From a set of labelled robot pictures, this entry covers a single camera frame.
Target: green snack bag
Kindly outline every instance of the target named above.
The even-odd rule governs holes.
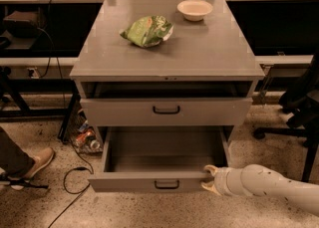
[[[172,28],[172,24],[164,16],[147,16],[134,22],[120,35],[142,48],[147,48],[167,40]]]

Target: cable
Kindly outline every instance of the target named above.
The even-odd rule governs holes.
[[[50,67],[50,62],[51,62],[51,53],[52,53],[52,50],[55,50],[55,47],[54,47],[54,43],[53,43],[53,40],[51,38],[51,36],[48,34],[48,32],[42,28],[38,28],[39,31],[45,33],[45,35],[48,37],[49,41],[50,41],[50,44],[51,44],[51,47],[50,47],[50,56],[49,56],[49,61],[48,61],[48,64],[47,64],[47,68],[46,68],[46,71],[43,75],[40,74],[40,79],[44,78],[48,71],[49,71],[49,67]]]
[[[90,187],[90,183],[82,190],[78,191],[78,192],[72,192],[70,191],[67,186],[66,186],[66,181],[67,181],[67,177],[68,175],[73,172],[73,171],[89,171],[91,174],[94,174],[94,169],[93,169],[93,166],[92,164],[87,161],[86,159],[84,159],[79,153],[78,151],[74,148],[73,144],[71,143],[71,146],[72,148],[75,150],[75,152],[77,153],[77,155],[79,156],[80,159],[82,159],[84,162],[86,162],[89,166],[90,166],[90,169],[87,168],[87,167],[83,167],[83,166],[80,166],[80,167],[76,167],[76,168],[73,168],[71,170],[69,170],[65,176],[64,176],[64,179],[63,179],[63,186],[65,188],[65,190],[70,193],[70,194],[79,194],[52,222],[51,224],[48,226],[48,228],[52,227],[52,225],[78,200],[80,199],[84,193],[89,189]]]
[[[48,17],[50,17],[51,3],[52,3],[52,0],[49,0]]]

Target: cabinet top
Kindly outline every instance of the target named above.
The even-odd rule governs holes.
[[[181,1],[105,0],[71,78],[264,77],[225,0],[206,0],[213,10],[199,22],[183,18],[176,9]],[[173,23],[167,41],[140,48],[120,36],[136,20],[152,15]]]

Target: black chair base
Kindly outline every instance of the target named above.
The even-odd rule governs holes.
[[[276,127],[259,127],[253,132],[253,136],[256,139],[263,139],[266,137],[266,133],[307,137],[305,129],[276,128]],[[302,178],[301,178],[302,182],[309,182],[313,163],[315,161],[316,153],[318,150],[318,144],[319,144],[319,142],[312,141],[309,139],[307,139],[303,143],[303,146],[307,147],[308,151],[307,151],[306,161],[305,161],[303,174],[302,174]]]

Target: wall outlet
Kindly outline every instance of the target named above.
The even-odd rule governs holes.
[[[40,79],[40,73],[37,67],[29,67],[27,69],[28,69],[28,75],[31,79]]]

